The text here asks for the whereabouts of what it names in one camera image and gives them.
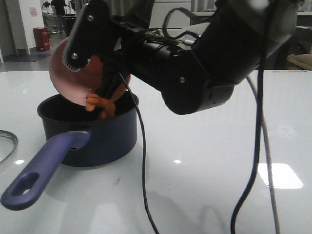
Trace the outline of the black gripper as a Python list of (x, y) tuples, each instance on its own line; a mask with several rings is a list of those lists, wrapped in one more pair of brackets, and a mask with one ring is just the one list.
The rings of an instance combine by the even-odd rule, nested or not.
[(161, 93), (174, 113), (186, 115), (212, 107), (208, 73), (191, 50), (134, 24), (110, 19), (103, 0), (86, 3), (74, 23), (62, 62), (73, 72), (85, 67), (100, 48), (105, 65), (96, 94), (111, 101), (129, 99), (129, 74)]

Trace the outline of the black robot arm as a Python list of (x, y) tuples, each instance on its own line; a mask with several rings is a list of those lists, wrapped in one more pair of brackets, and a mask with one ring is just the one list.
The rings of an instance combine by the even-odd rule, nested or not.
[(193, 33), (190, 49), (177, 37), (152, 35), (154, 2), (138, 0), (123, 17), (110, 16), (107, 3), (87, 3), (74, 24), (62, 61), (72, 71), (91, 56), (113, 73), (99, 92), (110, 96), (117, 73), (133, 74), (161, 92), (167, 107), (179, 115), (225, 103), (234, 87), (294, 33), (297, 0), (224, 0), (206, 29)]

